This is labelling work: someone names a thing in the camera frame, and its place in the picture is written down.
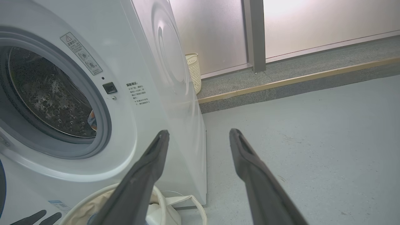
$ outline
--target cream plastic basket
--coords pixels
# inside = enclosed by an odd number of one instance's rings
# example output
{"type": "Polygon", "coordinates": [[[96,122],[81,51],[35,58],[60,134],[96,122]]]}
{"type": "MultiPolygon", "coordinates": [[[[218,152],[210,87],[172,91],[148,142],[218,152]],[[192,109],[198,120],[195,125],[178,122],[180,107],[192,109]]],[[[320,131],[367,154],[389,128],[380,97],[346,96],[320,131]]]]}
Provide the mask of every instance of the cream plastic basket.
{"type": "Polygon", "coordinates": [[[186,61],[188,62],[190,76],[192,77],[194,90],[198,94],[201,90],[200,66],[198,61],[198,54],[187,54],[186,61]]]}

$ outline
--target gray floor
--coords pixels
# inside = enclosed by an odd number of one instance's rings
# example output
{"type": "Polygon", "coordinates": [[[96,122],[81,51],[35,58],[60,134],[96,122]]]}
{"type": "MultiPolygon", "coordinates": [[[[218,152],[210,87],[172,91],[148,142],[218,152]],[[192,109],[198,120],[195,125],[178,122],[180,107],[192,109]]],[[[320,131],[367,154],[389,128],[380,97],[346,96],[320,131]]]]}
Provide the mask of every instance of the gray floor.
{"type": "MultiPolygon", "coordinates": [[[[252,224],[240,129],[311,225],[400,224],[400,75],[203,114],[210,225],[252,224]]],[[[194,209],[182,224],[201,224],[194,209]]]]}

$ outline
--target wooden trim strip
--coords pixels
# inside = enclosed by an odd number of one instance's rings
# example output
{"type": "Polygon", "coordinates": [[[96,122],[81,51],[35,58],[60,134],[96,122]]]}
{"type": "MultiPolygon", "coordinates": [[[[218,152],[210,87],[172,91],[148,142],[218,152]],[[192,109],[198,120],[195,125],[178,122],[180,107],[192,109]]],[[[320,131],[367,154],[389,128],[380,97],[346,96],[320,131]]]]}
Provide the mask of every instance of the wooden trim strip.
{"type": "Polygon", "coordinates": [[[361,63],[361,64],[357,64],[357,65],[353,65],[353,66],[346,66],[346,67],[342,67],[342,68],[338,68],[338,69],[334,69],[334,70],[327,70],[327,71],[313,73],[313,74],[309,74],[309,75],[298,76],[298,77],[290,78],[290,79],[286,79],[286,80],[280,80],[280,81],[252,87],[252,88],[245,88],[245,89],[231,91],[231,92],[224,93],[224,94],[218,94],[218,95],[214,95],[214,96],[210,96],[210,97],[206,97],[206,98],[201,98],[198,101],[199,101],[199,104],[202,104],[202,103],[212,102],[212,101],[225,99],[225,98],[230,98],[230,97],[234,97],[234,96],[238,96],[238,95],[242,95],[242,94],[253,93],[253,92],[257,92],[257,91],[261,91],[261,90],[267,90],[267,89],[281,87],[281,86],[285,86],[285,85],[289,85],[289,84],[296,84],[296,83],[300,83],[300,82],[304,82],[304,81],[308,81],[308,80],[314,80],[314,79],[319,79],[319,78],[323,78],[323,77],[334,76],[334,75],[338,75],[338,74],[343,74],[343,73],[353,72],[353,71],[357,71],[357,70],[363,70],[363,69],[368,69],[368,68],[372,68],[372,67],[393,64],[393,63],[397,63],[397,62],[400,62],[400,57],[388,58],[388,59],[383,59],[383,60],[373,61],[373,62],[366,62],[366,63],[361,63]]]}

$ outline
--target warning label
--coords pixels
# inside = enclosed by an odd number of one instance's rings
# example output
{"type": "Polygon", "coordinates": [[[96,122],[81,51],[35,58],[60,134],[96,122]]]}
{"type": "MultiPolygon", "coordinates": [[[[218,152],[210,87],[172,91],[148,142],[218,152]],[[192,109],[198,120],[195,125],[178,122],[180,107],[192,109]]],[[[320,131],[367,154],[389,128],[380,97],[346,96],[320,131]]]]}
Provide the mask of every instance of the warning label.
{"type": "Polygon", "coordinates": [[[55,201],[48,201],[50,204],[53,206],[57,207],[59,210],[63,211],[64,213],[68,213],[71,208],[62,203],[60,200],[55,200],[55,201]]]}
{"type": "Polygon", "coordinates": [[[86,68],[90,70],[92,75],[99,74],[103,72],[94,58],[89,54],[85,47],[72,35],[71,32],[60,38],[70,49],[75,53],[75,55],[85,64],[86,68]]]}

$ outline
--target washing machine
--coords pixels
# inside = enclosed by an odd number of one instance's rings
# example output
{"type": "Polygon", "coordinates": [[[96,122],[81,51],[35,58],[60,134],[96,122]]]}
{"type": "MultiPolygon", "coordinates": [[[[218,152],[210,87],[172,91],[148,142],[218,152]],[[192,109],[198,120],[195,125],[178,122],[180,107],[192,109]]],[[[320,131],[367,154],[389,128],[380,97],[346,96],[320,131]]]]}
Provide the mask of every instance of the washing machine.
{"type": "Polygon", "coordinates": [[[156,186],[206,203],[205,127],[167,0],[0,0],[0,82],[1,225],[118,183],[163,129],[156,186]]]}

